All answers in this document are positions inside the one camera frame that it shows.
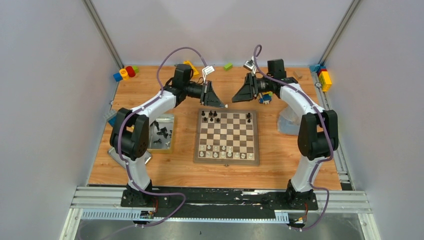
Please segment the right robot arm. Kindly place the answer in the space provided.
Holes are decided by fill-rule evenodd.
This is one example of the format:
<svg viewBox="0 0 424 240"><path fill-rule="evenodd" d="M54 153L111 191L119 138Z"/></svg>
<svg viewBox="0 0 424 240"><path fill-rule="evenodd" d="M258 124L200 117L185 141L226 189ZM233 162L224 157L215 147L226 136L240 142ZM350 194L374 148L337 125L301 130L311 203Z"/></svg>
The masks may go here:
<svg viewBox="0 0 424 240"><path fill-rule="evenodd" d="M256 76L259 68L253 59L248 60L244 67L251 72L232 97L232 102L248 102L261 93L273 92L300 118L297 145L301 159L285 194L286 204L298 209L306 199L311 198L321 164L330 161L339 146L337 113L320 107L302 90L294 77L288 77L282 59L269 60L268 72L262 77Z"/></svg>

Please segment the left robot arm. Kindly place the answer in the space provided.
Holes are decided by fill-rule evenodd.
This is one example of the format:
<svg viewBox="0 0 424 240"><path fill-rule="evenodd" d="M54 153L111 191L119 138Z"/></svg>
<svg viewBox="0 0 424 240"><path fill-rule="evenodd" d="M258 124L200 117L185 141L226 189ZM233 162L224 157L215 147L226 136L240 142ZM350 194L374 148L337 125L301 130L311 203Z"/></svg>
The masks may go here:
<svg viewBox="0 0 424 240"><path fill-rule="evenodd" d="M109 139L124 162L128 175L128 186L134 192L134 200L140 206L149 206L154 193L148 176L145 155L150 141L151 124L165 112L176 108L187 97L199 99L203 106L226 108L215 93L212 83L192 81L192 68L179 64L174 75L153 98L133 109L121 108L116 114L115 124Z"/></svg>

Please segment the wooden chess board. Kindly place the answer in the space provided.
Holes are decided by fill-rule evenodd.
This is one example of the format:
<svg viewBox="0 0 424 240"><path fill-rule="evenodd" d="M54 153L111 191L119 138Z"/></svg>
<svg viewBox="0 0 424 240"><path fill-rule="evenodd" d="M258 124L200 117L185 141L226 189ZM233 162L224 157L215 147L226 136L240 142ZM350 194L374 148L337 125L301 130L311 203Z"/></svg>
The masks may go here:
<svg viewBox="0 0 424 240"><path fill-rule="evenodd" d="M199 109L194 144L197 164L258 166L259 133L255 110Z"/></svg>

